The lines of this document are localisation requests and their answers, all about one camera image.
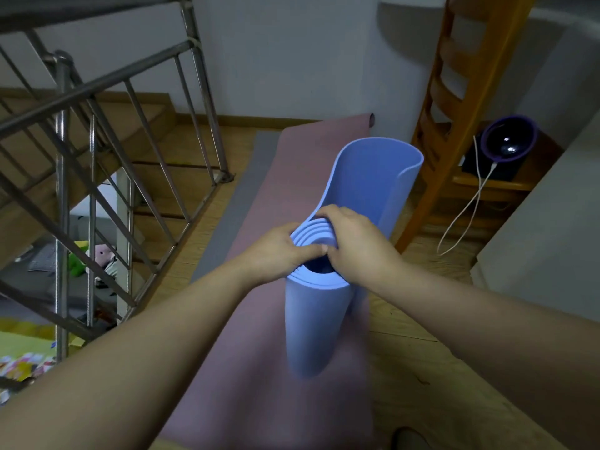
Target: pink plush toy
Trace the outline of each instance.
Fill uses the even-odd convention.
[[[102,268],[106,267],[114,256],[107,245],[96,245],[96,263]],[[89,268],[86,268],[85,271],[89,274]]]

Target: person's left hand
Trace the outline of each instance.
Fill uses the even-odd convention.
[[[288,276],[300,265],[327,254],[327,245],[297,247],[290,235],[300,224],[290,222],[275,227],[236,257],[240,268],[247,269],[257,285]]]

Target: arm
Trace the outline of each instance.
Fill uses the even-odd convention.
[[[346,280],[403,310],[555,436],[598,443],[600,324],[407,264],[349,209],[319,215],[334,226],[327,255]]]
[[[147,448],[238,303],[253,288],[323,256],[295,247],[297,224],[142,312],[45,374],[0,413],[4,448]]]

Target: purple rim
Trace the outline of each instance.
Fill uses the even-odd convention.
[[[531,143],[525,150],[523,150],[517,156],[513,156],[510,158],[504,158],[501,156],[493,155],[491,153],[491,151],[488,150],[488,147],[487,147],[487,138],[490,135],[491,128],[493,128],[493,126],[495,126],[499,122],[502,122],[504,120],[515,119],[515,118],[523,120],[523,121],[527,122],[527,124],[529,124],[529,126],[531,126],[531,129],[533,130],[533,138],[531,140]],[[487,156],[488,158],[490,158],[492,161],[494,161],[495,163],[508,163],[510,161],[515,161],[516,159],[523,158],[523,156],[525,156],[527,153],[529,153],[529,151],[531,151],[531,149],[533,148],[533,146],[535,145],[535,143],[537,141],[538,141],[538,126],[535,124],[535,122],[533,120],[526,117],[525,115],[510,115],[508,117],[499,118],[498,120],[493,121],[487,128],[485,128],[483,135],[481,135],[481,141],[480,141],[481,145],[479,145],[479,146],[481,147],[482,153],[485,156]]]

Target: charging cable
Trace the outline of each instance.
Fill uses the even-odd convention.
[[[490,173],[488,173],[488,176],[485,177],[485,180],[482,183],[481,182],[481,173],[479,172],[479,154],[478,154],[478,151],[477,151],[478,150],[477,149],[477,139],[475,138],[475,136],[473,136],[473,143],[475,144],[475,167],[477,169],[477,182],[479,183],[479,189],[477,190],[477,192],[475,193],[475,195],[473,196],[473,198],[471,200],[469,200],[469,203],[465,205],[465,207],[458,214],[458,216],[456,218],[454,218],[454,221],[450,223],[450,226],[448,226],[448,228],[446,229],[446,232],[444,232],[444,235],[442,235],[442,238],[440,239],[440,242],[437,244],[437,249],[436,249],[436,254],[438,256],[443,256],[444,254],[449,253],[454,248],[456,248],[458,246],[458,244],[460,243],[460,241],[463,239],[463,237],[469,231],[469,228],[471,227],[471,224],[473,223],[473,218],[475,218],[475,213],[477,212],[477,207],[479,206],[479,199],[481,198],[481,190],[484,188],[485,183],[488,181],[488,178],[490,178],[491,173],[494,171],[494,169],[498,165],[497,162],[494,162],[491,165],[491,167],[490,167]],[[448,234],[448,231],[450,231],[450,229],[452,228],[452,226],[454,226],[454,223],[457,221],[457,219],[459,219],[462,216],[462,214],[467,210],[467,208],[469,208],[469,205],[471,205],[475,199],[477,199],[477,201],[475,202],[475,209],[473,209],[473,214],[471,215],[471,220],[469,221],[469,225],[464,230],[464,232],[462,233],[462,235],[460,236],[460,238],[458,239],[458,241],[456,243],[454,243],[454,245],[452,246],[452,248],[447,249],[446,251],[444,251],[443,253],[440,254],[440,247],[442,246],[442,242],[446,238],[446,234]]]

